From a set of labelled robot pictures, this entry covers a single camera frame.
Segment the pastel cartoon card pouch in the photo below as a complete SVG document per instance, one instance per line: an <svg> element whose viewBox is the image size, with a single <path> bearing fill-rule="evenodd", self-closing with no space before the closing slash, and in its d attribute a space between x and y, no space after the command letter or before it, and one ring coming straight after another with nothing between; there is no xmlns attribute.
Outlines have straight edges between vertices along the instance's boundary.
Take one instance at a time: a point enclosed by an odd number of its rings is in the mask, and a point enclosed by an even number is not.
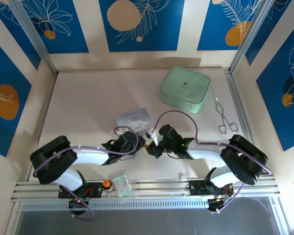
<svg viewBox="0 0 294 235"><path fill-rule="evenodd" d="M153 127L153 120L147 108L141 108L116 117L117 126L130 127L138 134L145 134Z"/></svg>

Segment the clear plastic box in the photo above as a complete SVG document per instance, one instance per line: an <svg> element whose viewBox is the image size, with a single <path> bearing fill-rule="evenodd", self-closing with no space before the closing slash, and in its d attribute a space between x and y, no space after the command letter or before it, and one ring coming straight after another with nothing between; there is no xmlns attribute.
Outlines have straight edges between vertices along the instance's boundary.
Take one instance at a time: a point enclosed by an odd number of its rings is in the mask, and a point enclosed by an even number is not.
<svg viewBox="0 0 294 235"><path fill-rule="evenodd" d="M132 192L132 186L126 174L116 177L112 182L119 197L125 197Z"/></svg>

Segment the small orange-capped bottle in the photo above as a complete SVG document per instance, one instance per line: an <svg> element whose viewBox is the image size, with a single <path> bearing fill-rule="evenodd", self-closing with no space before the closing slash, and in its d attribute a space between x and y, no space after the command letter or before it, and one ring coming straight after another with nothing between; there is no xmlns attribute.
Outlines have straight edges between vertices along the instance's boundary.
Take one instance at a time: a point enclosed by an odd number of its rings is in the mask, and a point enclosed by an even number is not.
<svg viewBox="0 0 294 235"><path fill-rule="evenodd" d="M113 183L112 181L108 180L108 179L105 179L103 182L102 182L102 187L103 187L103 190L106 191L106 192L111 192L113 190Z"/></svg>

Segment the metal scissor tongs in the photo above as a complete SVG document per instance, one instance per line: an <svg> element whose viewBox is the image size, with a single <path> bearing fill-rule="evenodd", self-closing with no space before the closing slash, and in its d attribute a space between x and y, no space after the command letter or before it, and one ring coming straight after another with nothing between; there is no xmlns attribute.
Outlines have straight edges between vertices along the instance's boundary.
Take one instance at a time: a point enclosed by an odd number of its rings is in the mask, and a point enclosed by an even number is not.
<svg viewBox="0 0 294 235"><path fill-rule="evenodd" d="M224 108L223 106L219 103L218 99L215 97L215 110L216 112L220 115L222 125L218 127L219 133L221 135L226 135L227 134L227 129L229 129L233 133L238 133L239 128L238 125L235 122L229 122L224 114Z"/></svg>

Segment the mint green zip case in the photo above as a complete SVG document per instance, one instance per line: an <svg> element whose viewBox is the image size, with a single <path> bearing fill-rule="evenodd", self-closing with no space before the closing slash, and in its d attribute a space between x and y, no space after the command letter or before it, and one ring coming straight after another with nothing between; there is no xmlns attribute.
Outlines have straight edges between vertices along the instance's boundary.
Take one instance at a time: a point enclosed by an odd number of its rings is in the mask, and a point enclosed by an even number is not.
<svg viewBox="0 0 294 235"><path fill-rule="evenodd" d="M210 85L209 76L174 66L162 82L159 99L173 107L196 114L206 99Z"/></svg>

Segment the aluminium front rail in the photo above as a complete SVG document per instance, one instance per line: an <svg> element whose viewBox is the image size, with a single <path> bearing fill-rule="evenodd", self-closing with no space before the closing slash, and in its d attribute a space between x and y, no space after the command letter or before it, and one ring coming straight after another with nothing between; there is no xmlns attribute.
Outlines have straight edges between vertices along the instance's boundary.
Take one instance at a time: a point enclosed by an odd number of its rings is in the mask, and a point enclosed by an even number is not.
<svg viewBox="0 0 294 235"><path fill-rule="evenodd" d="M169 180L135 180L132 188L141 199L156 198L188 198L191 196L187 189L186 179ZM244 185L238 182L233 185L234 192L239 196L279 196L280 190L272 176L260 177L258 182L253 185ZM58 200L59 186L56 184L41 185L38 182L17 182L13 190L11 200L16 201L43 201Z"/></svg>

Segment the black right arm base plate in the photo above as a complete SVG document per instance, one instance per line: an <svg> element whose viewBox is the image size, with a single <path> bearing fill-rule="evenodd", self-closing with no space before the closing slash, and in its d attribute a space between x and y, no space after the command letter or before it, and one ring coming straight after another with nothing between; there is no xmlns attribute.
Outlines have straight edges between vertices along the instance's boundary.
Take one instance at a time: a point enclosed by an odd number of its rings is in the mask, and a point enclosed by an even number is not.
<svg viewBox="0 0 294 235"><path fill-rule="evenodd" d="M188 182L187 188L191 196L232 196L234 194L232 184L219 188L211 181L205 180L191 180Z"/></svg>

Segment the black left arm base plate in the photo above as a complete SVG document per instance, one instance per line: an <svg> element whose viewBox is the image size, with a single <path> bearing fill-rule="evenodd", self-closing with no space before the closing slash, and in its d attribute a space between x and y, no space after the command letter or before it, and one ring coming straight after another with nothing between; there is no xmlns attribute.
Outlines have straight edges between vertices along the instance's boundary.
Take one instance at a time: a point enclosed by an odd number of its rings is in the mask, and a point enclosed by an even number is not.
<svg viewBox="0 0 294 235"><path fill-rule="evenodd" d="M80 188L73 191L73 194L81 199L87 198L101 198L102 183L85 183ZM63 186L59 186L58 198L73 199L74 196L70 194Z"/></svg>

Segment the aluminium side rail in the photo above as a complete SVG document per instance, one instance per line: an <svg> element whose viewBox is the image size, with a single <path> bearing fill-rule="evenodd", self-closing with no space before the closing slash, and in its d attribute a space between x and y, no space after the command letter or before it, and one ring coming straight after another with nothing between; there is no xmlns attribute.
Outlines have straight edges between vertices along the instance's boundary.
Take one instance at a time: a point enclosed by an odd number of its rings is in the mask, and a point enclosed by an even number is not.
<svg viewBox="0 0 294 235"><path fill-rule="evenodd" d="M226 80L230 89L230 93L234 102L234 106L238 115L239 123L241 126L241 130L243 133L243 136L249 140L252 144L255 144L255 139L252 133L252 130L249 125L249 121L247 118L247 115L245 113L245 109L243 106L243 101L241 99L238 86L236 84L235 79L233 78L232 74L226 75Z"/></svg>

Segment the aluminium frame post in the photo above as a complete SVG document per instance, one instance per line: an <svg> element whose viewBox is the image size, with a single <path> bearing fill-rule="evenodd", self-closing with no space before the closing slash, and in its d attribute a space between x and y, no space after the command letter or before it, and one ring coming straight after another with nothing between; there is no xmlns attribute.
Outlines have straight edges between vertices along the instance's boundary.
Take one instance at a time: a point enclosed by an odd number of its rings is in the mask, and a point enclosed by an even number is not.
<svg viewBox="0 0 294 235"><path fill-rule="evenodd" d="M231 75L237 70L238 66L240 65L241 61L245 57L245 53L250 47L252 41L254 40L257 32L259 31L260 26L262 25L264 19L267 16L274 0L261 0L260 6L255 13L253 20L250 23L250 26L246 32L246 35L242 39L242 43L239 45L238 50L230 64L229 73Z"/></svg>
<svg viewBox="0 0 294 235"><path fill-rule="evenodd" d="M7 3L40 58L45 62L51 73L53 75L57 75L58 71L49 56L48 50L46 49L21 2L18 0L7 0Z"/></svg>

